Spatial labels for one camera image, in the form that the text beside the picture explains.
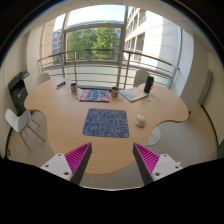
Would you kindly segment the gripper magenta and black left finger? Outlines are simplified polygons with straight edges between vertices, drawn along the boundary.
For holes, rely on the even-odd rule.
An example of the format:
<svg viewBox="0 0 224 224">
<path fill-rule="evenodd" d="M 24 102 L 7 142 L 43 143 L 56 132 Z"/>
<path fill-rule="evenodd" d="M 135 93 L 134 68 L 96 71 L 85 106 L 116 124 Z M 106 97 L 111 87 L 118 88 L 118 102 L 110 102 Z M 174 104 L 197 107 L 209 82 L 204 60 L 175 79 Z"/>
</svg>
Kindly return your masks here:
<svg viewBox="0 0 224 224">
<path fill-rule="evenodd" d="M 91 153 L 92 145 L 86 143 L 66 154 L 55 154 L 41 169 L 79 185 Z"/>
</svg>

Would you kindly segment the gripper magenta and black right finger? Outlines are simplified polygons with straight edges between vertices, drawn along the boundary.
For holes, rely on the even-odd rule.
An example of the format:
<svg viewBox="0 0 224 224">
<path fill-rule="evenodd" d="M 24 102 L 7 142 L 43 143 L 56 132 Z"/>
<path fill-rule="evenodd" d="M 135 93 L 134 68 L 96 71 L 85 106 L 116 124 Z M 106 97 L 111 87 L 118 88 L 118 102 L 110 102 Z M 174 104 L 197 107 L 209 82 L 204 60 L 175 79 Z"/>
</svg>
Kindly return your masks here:
<svg viewBox="0 0 224 224">
<path fill-rule="evenodd" d="M 158 154 L 138 143 L 133 144 L 133 154 L 145 185 L 182 169 L 168 154 Z"/>
</svg>

